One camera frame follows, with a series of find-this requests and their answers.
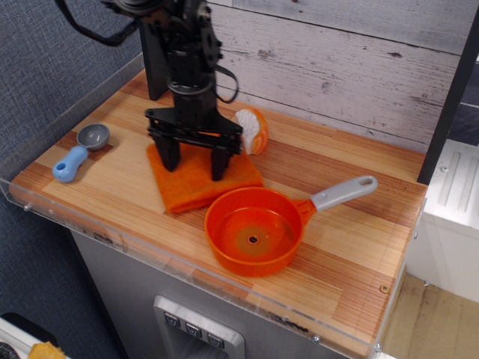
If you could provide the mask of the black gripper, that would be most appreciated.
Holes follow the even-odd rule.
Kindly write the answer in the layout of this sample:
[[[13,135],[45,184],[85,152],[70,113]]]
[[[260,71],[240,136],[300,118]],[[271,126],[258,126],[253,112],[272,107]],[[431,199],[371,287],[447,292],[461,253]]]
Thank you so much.
[[[173,107],[145,112],[150,137],[165,169],[175,171],[181,159],[180,144],[190,144],[212,150],[212,180],[221,180],[230,158],[241,153],[242,127],[219,113],[211,89],[173,95]]]

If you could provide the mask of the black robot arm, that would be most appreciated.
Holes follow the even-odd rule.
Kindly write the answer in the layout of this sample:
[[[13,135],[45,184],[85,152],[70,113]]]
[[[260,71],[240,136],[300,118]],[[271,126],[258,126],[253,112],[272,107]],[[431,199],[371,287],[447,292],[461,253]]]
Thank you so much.
[[[174,171],[180,145],[211,151],[212,178],[221,180],[232,156],[240,153],[242,127],[220,115],[216,74],[232,76],[219,66],[221,47],[213,30],[211,9],[205,1],[105,1],[115,13],[137,20],[146,55],[151,99],[166,90],[171,108],[151,108],[149,134],[164,167]]]

